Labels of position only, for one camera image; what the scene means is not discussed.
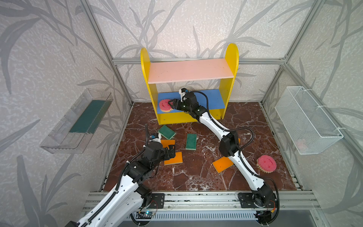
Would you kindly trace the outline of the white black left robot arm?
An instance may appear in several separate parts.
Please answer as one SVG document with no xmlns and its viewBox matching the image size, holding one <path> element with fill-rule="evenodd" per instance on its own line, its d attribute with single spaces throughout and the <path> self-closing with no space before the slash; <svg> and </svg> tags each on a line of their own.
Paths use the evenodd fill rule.
<svg viewBox="0 0 363 227">
<path fill-rule="evenodd" d="M 152 191 L 143 186 L 154 169 L 163 161 L 175 158 L 175 144 L 164 147 L 161 140 L 143 146 L 119 175 L 115 187 L 79 221 L 69 221 L 67 227 L 117 227 L 135 210 L 151 203 Z"/>
</svg>

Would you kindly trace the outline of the pink smiley sponge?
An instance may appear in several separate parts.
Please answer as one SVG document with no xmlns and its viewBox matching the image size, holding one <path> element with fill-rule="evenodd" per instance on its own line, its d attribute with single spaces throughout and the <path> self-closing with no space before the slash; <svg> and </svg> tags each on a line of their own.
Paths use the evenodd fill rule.
<svg viewBox="0 0 363 227">
<path fill-rule="evenodd" d="M 260 156 L 256 165 L 264 173 L 272 173 L 277 169 L 275 160 L 269 155 Z"/>
<path fill-rule="evenodd" d="M 159 102 L 159 109 L 163 113 L 169 113 L 173 110 L 173 108 L 169 105 L 170 99 L 163 99 Z"/>
</svg>

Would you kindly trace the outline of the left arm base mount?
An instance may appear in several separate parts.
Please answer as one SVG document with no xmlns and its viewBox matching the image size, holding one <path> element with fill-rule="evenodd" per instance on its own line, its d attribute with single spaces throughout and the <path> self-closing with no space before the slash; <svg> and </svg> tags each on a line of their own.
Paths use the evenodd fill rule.
<svg viewBox="0 0 363 227">
<path fill-rule="evenodd" d="M 164 207 L 164 202 L 164 193 L 151 193 L 143 199 L 141 208 L 162 209 Z"/>
</svg>

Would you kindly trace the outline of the green sponge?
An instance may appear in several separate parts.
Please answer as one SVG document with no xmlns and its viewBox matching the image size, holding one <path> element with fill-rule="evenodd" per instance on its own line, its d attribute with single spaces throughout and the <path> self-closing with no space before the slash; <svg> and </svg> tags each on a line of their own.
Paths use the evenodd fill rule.
<svg viewBox="0 0 363 227">
<path fill-rule="evenodd" d="M 159 130 L 158 133 L 160 133 L 163 137 L 165 137 L 167 140 L 171 140 L 176 135 L 176 132 L 174 132 L 172 129 L 167 127 L 166 125 L 163 125 Z"/>
<path fill-rule="evenodd" d="M 197 138 L 198 136 L 196 134 L 187 134 L 187 140 L 186 140 L 186 150 L 196 150 L 197 147 Z"/>
</svg>

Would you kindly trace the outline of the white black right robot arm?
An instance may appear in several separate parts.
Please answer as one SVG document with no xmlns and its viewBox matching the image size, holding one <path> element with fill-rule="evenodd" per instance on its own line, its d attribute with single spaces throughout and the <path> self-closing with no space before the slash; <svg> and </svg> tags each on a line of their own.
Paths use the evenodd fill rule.
<svg viewBox="0 0 363 227">
<path fill-rule="evenodd" d="M 174 110 L 189 114 L 210 129 L 220 140 L 219 151 L 222 156 L 232 161 L 247 181 L 253 195 L 253 203 L 259 208 L 265 208 L 270 202 L 274 202 L 275 209 L 278 211 L 279 193 L 275 181 L 258 175 L 242 153 L 243 149 L 255 138 L 253 130 L 249 127 L 228 129 L 223 126 L 211 115 L 208 96 L 201 91 L 181 89 L 180 96 L 180 99 L 168 101 L 168 105 Z M 251 133 L 251 138 L 242 146 L 238 141 L 239 130 L 247 130 Z"/>
</svg>

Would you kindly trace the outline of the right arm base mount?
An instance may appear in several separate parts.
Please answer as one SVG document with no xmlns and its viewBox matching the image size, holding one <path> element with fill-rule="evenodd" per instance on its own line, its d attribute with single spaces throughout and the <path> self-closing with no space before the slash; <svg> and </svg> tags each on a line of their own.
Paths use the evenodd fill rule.
<svg viewBox="0 0 363 227">
<path fill-rule="evenodd" d="M 263 186 L 251 193 L 238 193 L 238 200 L 241 208 L 277 208 L 278 199 L 273 190 L 268 186 Z"/>
</svg>

